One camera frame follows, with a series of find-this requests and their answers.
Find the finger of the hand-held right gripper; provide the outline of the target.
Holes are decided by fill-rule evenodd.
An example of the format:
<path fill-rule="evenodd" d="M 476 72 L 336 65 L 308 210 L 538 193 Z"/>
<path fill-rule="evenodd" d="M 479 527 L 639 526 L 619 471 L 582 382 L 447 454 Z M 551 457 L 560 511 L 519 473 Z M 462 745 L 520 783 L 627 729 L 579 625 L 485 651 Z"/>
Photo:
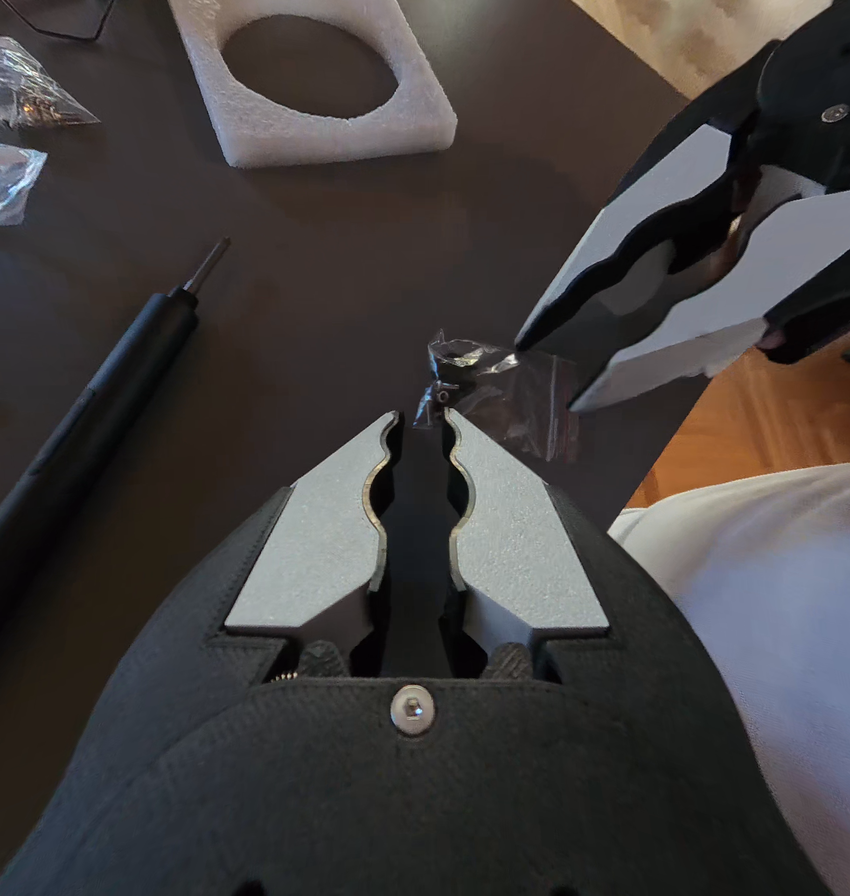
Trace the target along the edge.
<path fill-rule="evenodd" d="M 752 232 L 735 266 L 615 352 L 569 409 L 583 414 L 679 378 L 712 378 L 758 342 L 766 315 L 850 250 L 850 190 L 796 199 Z"/>
<path fill-rule="evenodd" d="M 641 339 L 679 275 L 721 244 L 748 124 L 701 124 L 597 215 L 516 336 L 520 351 L 573 352 L 593 335 Z"/>

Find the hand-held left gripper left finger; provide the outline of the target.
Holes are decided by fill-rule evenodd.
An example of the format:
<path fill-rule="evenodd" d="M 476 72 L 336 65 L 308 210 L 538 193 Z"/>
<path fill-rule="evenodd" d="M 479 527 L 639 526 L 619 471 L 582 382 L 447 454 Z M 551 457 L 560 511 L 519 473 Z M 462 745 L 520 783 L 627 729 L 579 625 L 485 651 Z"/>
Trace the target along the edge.
<path fill-rule="evenodd" d="M 229 614 L 229 633 L 295 641 L 362 641 L 375 630 L 369 596 L 386 570 L 386 531 L 373 487 L 401 426 L 386 412 L 297 479 Z"/>

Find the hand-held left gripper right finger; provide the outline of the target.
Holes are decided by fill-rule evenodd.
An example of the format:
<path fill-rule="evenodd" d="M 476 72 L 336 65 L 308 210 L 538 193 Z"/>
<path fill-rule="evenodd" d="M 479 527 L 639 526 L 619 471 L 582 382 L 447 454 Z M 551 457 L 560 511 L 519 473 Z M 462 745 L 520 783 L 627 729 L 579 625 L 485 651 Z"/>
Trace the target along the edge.
<path fill-rule="evenodd" d="M 444 420 L 449 463 L 464 485 L 449 539 L 463 632 L 482 649 L 607 633 L 609 619 L 543 479 L 456 409 Z"/>

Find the small clear zip bag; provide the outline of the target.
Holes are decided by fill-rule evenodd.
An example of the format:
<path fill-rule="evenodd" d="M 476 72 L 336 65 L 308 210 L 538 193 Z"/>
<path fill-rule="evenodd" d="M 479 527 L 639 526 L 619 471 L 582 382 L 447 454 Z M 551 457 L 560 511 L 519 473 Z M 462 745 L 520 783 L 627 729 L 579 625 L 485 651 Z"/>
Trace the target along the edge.
<path fill-rule="evenodd" d="M 569 409 L 576 365 L 540 351 L 515 350 L 442 330 L 428 344 L 430 379 L 413 425 L 439 427 L 454 409 L 510 451 L 572 464 L 578 417 Z"/>

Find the dark brown desk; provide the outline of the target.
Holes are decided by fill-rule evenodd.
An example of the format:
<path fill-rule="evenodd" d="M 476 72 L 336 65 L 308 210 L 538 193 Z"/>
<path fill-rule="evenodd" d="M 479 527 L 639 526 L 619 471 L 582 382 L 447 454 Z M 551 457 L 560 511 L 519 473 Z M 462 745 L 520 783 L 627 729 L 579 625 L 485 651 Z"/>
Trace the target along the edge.
<path fill-rule="evenodd" d="M 128 646 L 180 580 L 386 410 L 446 334 L 509 343 L 686 104 L 571 2 L 402 2 L 457 116 L 447 151 L 243 170 L 223 158 L 167 2 L 91 46 L 21 42 L 101 119 L 0 229 L 0 502 L 149 296 L 222 237 L 199 325 L 0 634 L 0 871 Z"/>

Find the beige rug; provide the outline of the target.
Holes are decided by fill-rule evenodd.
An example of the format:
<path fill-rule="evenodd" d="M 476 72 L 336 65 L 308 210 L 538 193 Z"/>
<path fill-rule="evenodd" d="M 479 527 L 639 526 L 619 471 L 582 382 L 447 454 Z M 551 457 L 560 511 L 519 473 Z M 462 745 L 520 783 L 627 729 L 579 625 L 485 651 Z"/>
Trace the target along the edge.
<path fill-rule="evenodd" d="M 829 1 L 576 1 L 686 98 L 695 98 Z"/>

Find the black screwdriver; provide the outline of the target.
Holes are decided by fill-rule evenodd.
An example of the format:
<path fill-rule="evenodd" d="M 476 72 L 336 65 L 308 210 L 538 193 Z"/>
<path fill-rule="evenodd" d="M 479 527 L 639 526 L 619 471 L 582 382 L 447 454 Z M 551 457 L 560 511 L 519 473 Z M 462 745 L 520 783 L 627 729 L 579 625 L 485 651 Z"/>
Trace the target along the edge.
<path fill-rule="evenodd" d="M 0 504 L 0 627 L 197 326 L 222 238 L 183 285 L 153 294 Z"/>

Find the clear labelled bag of screws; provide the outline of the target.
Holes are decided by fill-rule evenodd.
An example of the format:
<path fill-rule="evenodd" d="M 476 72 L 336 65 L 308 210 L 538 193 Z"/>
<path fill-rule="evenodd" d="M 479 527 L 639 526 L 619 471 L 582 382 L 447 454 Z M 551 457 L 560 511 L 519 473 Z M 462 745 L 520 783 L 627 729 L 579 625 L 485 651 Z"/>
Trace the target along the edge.
<path fill-rule="evenodd" d="M 23 222 L 28 196 L 47 159 L 45 152 L 0 143 L 0 227 Z"/>

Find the crumpled clear bag of screws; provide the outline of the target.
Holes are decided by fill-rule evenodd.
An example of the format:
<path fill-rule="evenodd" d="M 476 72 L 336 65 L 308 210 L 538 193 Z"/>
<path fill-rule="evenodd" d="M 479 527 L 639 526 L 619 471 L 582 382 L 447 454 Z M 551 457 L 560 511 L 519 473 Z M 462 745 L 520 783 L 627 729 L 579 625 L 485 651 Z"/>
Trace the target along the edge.
<path fill-rule="evenodd" d="M 65 91 L 15 39 L 0 36 L 0 125 L 91 126 L 100 119 Z"/>

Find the white foam frame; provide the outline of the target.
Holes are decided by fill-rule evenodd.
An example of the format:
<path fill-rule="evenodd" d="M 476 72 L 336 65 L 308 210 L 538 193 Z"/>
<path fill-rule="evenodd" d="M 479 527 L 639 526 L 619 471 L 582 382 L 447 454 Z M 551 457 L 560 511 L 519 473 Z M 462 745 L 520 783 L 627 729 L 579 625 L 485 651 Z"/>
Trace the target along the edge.
<path fill-rule="evenodd" d="M 226 161 L 262 168 L 443 151 L 457 116 L 396 1 L 171 1 Z M 223 48 L 239 29 L 277 15 L 332 25 L 367 43 L 397 79 L 386 103 L 355 118 L 315 116 L 276 103 L 235 78 Z"/>

